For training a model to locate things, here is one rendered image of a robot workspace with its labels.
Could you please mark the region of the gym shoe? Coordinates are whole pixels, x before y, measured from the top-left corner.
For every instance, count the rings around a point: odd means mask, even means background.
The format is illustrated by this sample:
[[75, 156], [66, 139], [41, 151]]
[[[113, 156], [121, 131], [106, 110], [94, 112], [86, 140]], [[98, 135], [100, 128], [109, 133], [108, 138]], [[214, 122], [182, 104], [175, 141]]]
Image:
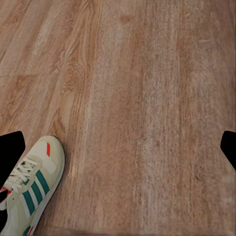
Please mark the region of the gym shoe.
[[40, 138], [15, 166], [1, 188], [0, 236], [32, 236], [48, 202], [62, 180], [65, 151], [60, 140]]

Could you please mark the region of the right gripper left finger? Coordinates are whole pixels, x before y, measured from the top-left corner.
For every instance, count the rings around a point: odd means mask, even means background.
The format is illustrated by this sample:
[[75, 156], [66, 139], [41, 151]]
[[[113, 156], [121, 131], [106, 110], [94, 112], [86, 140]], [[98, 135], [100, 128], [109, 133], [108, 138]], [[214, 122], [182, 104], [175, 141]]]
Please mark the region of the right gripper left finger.
[[0, 190], [26, 149], [21, 131], [0, 136]]

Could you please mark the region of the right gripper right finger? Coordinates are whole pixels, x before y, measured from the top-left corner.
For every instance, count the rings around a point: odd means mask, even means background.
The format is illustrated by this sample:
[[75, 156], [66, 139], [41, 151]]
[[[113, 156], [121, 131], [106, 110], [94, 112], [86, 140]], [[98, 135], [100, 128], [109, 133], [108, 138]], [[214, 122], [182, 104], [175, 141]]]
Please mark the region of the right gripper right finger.
[[220, 148], [236, 170], [236, 133], [225, 131], [222, 136]]

